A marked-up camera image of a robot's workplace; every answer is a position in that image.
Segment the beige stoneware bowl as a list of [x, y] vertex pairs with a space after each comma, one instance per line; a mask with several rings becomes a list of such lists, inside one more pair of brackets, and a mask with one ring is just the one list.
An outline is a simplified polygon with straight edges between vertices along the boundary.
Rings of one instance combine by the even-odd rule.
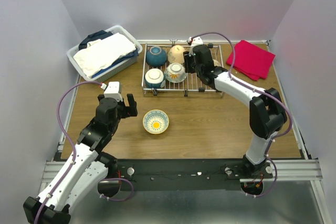
[[217, 67], [222, 67], [221, 63], [215, 59], [213, 59], [213, 64], [214, 64], [214, 67], [217, 68]]

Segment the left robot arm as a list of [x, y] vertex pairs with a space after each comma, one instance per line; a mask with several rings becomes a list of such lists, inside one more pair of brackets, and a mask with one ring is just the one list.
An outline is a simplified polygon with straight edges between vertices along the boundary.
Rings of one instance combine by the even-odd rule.
[[80, 132], [78, 141], [63, 167], [37, 197], [28, 197], [23, 209], [29, 223], [69, 223], [71, 213], [98, 182], [121, 181], [117, 176], [117, 160], [103, 152], [111, 141], [121, 119], [137, 116], [137, 103], [132, 94], [123, 100], [99, 95], [96, 114]]

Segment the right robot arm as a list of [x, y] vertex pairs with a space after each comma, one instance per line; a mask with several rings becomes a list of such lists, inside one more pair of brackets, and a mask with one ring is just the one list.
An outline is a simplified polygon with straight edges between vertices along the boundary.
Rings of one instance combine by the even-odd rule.
[[229, 94], [249, 108], [253, 137], [242, 158], [241, 171], [246, 177], [255, 177], [264, 166], [271, 142], [287, 121], [279, 92], [274, 88], [263, 90], [235, 79], [227, 69], [214, 65], [211, 51], [205, 44], [191, 46], [183, 56], [186, 72], [196, 73], [206, 86]]

